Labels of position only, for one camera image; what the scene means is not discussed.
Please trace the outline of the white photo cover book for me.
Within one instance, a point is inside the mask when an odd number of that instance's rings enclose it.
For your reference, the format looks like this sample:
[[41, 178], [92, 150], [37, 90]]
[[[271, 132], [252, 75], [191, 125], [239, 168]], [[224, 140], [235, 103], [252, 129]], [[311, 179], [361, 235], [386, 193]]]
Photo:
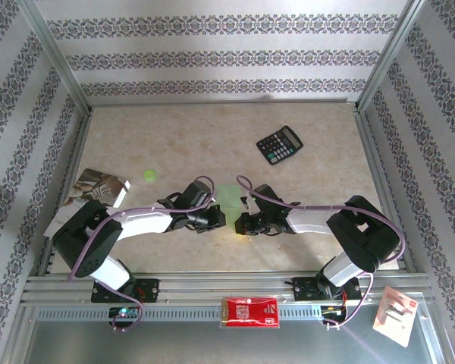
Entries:
[[45, 230], [44, 236], [52, 239], [56, 232], [87, 202], [98, 200], [105, 206], [118, 208], [124, 200], [130, 181], [100, 171], [86, 168], [73, 185], [65, 202]]

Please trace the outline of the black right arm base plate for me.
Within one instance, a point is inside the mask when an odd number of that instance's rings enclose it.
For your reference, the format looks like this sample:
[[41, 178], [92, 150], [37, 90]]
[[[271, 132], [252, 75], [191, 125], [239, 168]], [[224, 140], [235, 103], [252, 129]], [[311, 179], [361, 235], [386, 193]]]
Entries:
[[295, 277], [292, 279], [296, 301], [360, 300], [362, 291], [358, 278], [351, 278], [337, 287], [320, 277]]

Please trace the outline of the black desk calculator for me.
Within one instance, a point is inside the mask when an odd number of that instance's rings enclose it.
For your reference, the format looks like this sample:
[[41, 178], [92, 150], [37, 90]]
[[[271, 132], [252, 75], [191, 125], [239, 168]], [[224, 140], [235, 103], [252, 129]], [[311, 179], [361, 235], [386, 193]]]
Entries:
[[296, 155], [303, 148], [303, 142], [289, 126], [285, 125], [258, 141], [256, 147], [273, 166]]

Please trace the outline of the wide aluminium base rail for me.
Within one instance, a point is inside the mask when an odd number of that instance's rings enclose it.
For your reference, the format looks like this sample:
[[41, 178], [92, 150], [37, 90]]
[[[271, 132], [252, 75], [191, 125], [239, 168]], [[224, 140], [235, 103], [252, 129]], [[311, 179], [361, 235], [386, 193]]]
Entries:
[[[221, 297], [277, 297], [292, 303], [295, 277], [312, 277], [313, 271], [203, 271], [137, 273], [138, 278], [159, 280], [159, 305], [200, 306], [215, 303]], [[393, 287], [418, 302], [433, 303], [434, 292], [426, 273], [382, 270], [374, 274], [366, 302], [374, 304], [386, 287]], [[86, 306], [91, 303], [93, 280], [67, 281], [66, 274], [48, 274], [26, 280], [19, 305]]]

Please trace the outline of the red packaged card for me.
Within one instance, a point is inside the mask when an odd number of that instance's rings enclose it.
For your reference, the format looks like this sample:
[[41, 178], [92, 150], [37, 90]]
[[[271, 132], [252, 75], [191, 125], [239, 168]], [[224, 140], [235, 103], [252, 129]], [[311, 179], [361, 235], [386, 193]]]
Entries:
[[278, 300], [274, 297], [223, 297], [222, 328], [279, 328]]

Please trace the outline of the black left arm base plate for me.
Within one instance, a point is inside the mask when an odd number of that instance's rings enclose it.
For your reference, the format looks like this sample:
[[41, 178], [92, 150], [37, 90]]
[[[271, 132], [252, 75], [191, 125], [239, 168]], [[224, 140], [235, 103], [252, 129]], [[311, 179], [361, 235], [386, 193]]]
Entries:
[[[119, 290], [123, 295], [133, 297], [141, 303], [155, 303], [159, 292], [158, 279], [131, 278]], [[91, 294], [93, 303], [127, 303], [129, 299], [112, 293], [101, 284], [95, 283]]]

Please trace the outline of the grey sheet metal panel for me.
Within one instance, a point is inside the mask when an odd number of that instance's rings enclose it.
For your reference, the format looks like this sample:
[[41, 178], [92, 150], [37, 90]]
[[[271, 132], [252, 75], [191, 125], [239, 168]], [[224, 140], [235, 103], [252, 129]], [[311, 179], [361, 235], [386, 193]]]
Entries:
[[39, 322], [26, 364], [447, 364], [415, 326], [408, 347], [360, 316], [345, 328], [283, 322], [228, 329], [216, 322], [150, 322], [115, 333], [101, 322]]

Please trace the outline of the light green paper sheet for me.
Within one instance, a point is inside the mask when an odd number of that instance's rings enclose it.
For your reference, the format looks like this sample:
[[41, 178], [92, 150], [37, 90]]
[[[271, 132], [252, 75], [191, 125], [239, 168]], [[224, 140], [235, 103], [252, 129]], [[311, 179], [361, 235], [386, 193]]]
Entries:
[[216, 187], [216, 203], [225, 215], [226, 226], [235, 231], [235, 221], [244, 212], [240, 198], [243, 196], [238, 184], [221, 184]]

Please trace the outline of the aluminium frame rail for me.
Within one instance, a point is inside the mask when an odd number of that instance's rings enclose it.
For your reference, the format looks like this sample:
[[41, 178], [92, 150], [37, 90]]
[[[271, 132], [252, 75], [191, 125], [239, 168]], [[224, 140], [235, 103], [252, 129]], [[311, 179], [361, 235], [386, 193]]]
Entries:
[[[70, 158], [67, 161], [67, 173], [64, 176], [64, 180], [62, 181], [61, 193], [54, 207], [54, 214], [52, 215], [52, 218], [55, 217], [58, 210], [66, 202], [69, 192], [75, 183], [77, 170], [79, 168], [80, 159], [83, 153], [83, 148], [89, 130], [92, 114], [93, 113], [90, 112], [88, 115], [85, 115], [77, 126], [74, 143], [71, 147]], [[44, 243], [45, 245], [39, 256], [39, 260], [35, 265], [35, 271], [31, 274], [32, 276], [44, 276], [47, 274], [50, 258], [53, 254], [54, 248], [50, 237], [45, 237]]]
[[213, 99], [213, 100], [178, 100], [172, 102], [128, 102], [116, 104], [98, 104], [92, 105], [92, 108], [115, 108], [115, 107], [153, 107], [153, 106], [173, 106], [173, 105], [273, 105], [273, 104], [348, 104], [356, 105], [357, 102], [349, 101], [347, 98], [336, 99], [273, 99], [268, 96], [259, 97], [257, 99]]
[[378, 200], [381, 205], [381, 210], [384, 215], [392, 220], [393, 223], [403, 232], [406, 239], [406, 248], [402, 253], [398, 262], [404, 262], [404, 268], [410, 273], [419, 272], [418, 265], [415, 264], [415, 259], [412, 256], [412, 251], [405, 232], [404, 224], [401, 221], [400, 213], [397, 204], [394, 202], [391, 185], [388, 183], [388, 176], [384, 168], [384, 162], [381, 159], [381, 153], [375, 142], [372, 129], [367, 121], [366, 116], [357, 108], [353, 108], [356, 126], [362, 140], [362, 145], [366, 158], [369, 163], [372, 179], [375, 184]]

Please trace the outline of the aluminium frame post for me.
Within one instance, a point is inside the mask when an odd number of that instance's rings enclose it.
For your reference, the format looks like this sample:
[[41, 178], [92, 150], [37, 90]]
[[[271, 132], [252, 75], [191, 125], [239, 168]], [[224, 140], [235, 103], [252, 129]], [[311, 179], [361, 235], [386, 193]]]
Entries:
[[358, 113], [364, 111], [371, 102], [426, 2], [427, 0], [407, 0], [393, 32], [384, 45], [375, 68], [370, 73], [366, 85], [355, 103]]
[[28, 24], [32, 27], [33, 32], [36, 34], [36, 37], [49, 57], [50, 62], [59, 73], [77, 106], [85, 115], [90, 115], [92, 106], [88, 103], [84, 91], [77, 81], [77, 78], [74, 76], [58, 42], [49, 29], [46, 20], [41, 15], [35, 0], [15, 1], [20, 8], [20, 11], [24, 14]]

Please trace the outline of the white and red card package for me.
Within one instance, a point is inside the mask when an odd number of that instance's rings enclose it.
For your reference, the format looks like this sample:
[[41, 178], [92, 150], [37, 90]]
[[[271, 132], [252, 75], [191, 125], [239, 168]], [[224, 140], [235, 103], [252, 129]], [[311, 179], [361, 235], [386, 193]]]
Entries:
[[408, 347], [418, 305], [413, 298], [392, 287], [386, 287], [373, 329], [402, 347]]

